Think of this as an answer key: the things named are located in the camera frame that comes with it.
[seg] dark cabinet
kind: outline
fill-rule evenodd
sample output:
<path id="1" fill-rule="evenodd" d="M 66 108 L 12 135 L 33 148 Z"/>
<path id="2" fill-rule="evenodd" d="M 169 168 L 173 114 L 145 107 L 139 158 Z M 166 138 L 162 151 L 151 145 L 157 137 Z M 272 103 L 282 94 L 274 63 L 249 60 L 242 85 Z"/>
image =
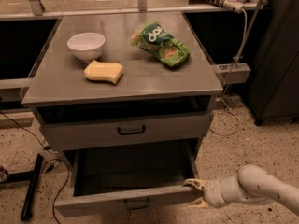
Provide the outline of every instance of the dark cabinet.
<path id="1" fill-rule="evenodd" d="M 299 117 L 299 0 L 269 0 L 272 20 L 251 65 L 244 97 L 257 117 Z"/>

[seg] snack bag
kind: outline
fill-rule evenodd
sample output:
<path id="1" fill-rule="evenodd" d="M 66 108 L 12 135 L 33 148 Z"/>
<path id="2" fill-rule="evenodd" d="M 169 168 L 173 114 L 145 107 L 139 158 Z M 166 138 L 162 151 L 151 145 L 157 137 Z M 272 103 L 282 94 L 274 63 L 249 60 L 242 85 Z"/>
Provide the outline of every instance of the snack bag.
<path id="1" fill-rule="evenodd" d="M 189 48 L 167 33 L 157 21 L 133 35 L 131 45 L 149 52 L 170 67 L 182 65 L 190 55 Z"/>

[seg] cabinet tabletop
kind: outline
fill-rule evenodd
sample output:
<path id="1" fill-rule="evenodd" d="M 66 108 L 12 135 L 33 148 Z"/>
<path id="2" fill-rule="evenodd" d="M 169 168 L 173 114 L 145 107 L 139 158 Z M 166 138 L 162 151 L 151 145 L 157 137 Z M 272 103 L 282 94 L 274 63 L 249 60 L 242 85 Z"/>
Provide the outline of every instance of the cabinet tabletop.
<path id="1" fill-rule="evenodd" d="M 181 67 L 168 68 L 146 51 L 130 45 L 131 36 L 153 21 L 191 49 L 190 58 Z M 87 80 L 83 74 L 86 64 L 68 50 L 68 39 L 84 32 L 105 36 L 105 52 L 99 62 L 123 65 L 123 74 L 116 85 Z M 31 79 L 22 104 L 30 107 L 98 103 L 214 95 L 221 91 L 220 82 L 180 12 L 65 16 Z"/>

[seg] drawer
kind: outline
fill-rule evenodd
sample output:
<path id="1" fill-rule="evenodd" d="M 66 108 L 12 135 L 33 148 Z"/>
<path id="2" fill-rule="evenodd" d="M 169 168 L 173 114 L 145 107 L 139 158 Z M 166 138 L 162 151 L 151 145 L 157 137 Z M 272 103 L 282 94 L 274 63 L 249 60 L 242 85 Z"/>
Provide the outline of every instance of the drawer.
<path id="1" fill-rule="evenodd" d="M 48 112 L 51 119 L 44 119 L 42 133 L 53 150 L 198 138 L 206 135 L 212 121 L 211 113 L 203 111 L 192 98 L 100 104 L 90 109 L 64 107 Z"/>
<path id="2" fill-rule="evenodd" d="M 188 203 L 201 192 L 187 178 L 198 178 L 188 141 L 82 149 L 71 196 L 55 208 L 73 217 Z"/>

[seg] speckled floor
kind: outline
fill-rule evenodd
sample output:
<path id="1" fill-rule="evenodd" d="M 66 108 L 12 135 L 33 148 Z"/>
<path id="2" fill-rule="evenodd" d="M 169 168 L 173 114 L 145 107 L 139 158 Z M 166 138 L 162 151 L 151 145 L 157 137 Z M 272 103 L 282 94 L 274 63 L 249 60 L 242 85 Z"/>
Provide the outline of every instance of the speckled floor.
<path id="1" fill-rule="evenodd" d="M 200 177 L 211 179 L 234 175 L 242 165 L 250 163 L 261 166 L 277 178 L 299 187 L 299 124 L 289 120 L 276 120 L 266 121 L 263 126 L 257 127 L 251 112 L 237 95 L 229 97 L 227 102 L 238 121 L 223 109 L 221 103 L 216 104 L 211 129 L 204 138 L 196 159 Z M 35 121 L 28 130 L 41 139 Z M 34 137 L 20 128 L 1 129 L 0 138 L 0 163 L 11 173 L 33 169 L 38 152 L 42 153 L 44 161 L 56 158 L 55 155 L 42 151 Z M 40 174 L 32 207 L 33 217 L 29 223 L 57 223 L 51 208 L 66 177 L 67 171 L 62 163 L 57 164 L 51 172 Z M 0 186 L 0 223 L 21 223 L 21 209 L 27 187 L 26 181 Z M 63 190 L 58 200 L 67 194 L 68 187 Z M 72 218 L 64 218 L 56 212 L 56 217 L 61 223 L 72 224 L 299 223 L 298 216 L 278 203 L 263 206 L 236 203 L 222 209 L 197 209 L 180 204 L 128 213 Z"/>

